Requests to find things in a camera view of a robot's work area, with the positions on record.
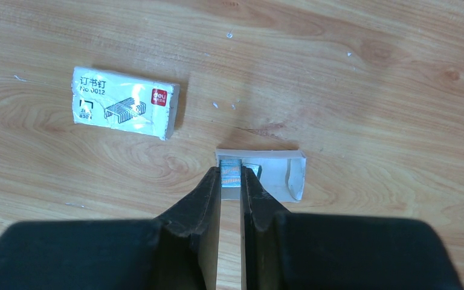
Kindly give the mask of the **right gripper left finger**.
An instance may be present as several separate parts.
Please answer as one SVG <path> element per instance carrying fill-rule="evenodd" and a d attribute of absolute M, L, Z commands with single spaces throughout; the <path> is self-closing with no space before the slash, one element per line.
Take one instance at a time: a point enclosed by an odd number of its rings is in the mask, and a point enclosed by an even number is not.
<path fill-rule="evenodd" d="M 27 221 L 0 236 L 0 289 L 214 289 L 221 174 L 153 219 Z"/>

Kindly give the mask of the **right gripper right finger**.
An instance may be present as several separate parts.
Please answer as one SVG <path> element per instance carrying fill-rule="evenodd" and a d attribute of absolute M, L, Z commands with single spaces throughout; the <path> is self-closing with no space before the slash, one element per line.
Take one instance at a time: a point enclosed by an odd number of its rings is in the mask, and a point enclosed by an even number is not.
<path fill-rule="evenodd" d="M 242 168 L 243 289 L 462 289 L 437 233 L 395 217 L 293 213 Z"/>

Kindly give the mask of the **staple box tray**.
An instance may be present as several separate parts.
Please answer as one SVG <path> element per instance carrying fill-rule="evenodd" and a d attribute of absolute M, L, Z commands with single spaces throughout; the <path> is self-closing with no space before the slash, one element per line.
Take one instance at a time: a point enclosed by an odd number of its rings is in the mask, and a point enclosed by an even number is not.
<path fill-rule="evenodd" d="M 263 188 L 279 202 L 300 202 L 306 174 L 306 155 L 301 150 L 216 149 L 217 164 L 240 160 L 251 168 Z"/>

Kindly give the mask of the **small staple box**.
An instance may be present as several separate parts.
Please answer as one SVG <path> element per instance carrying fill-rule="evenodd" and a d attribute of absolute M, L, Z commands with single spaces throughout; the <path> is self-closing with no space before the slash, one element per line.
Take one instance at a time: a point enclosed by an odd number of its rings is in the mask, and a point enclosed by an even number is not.
<path fill-rule="evenodd" d="M 175 129 L 180 86 L 77 66 L 72 75 L 75 123 L 168 140 Z"/>

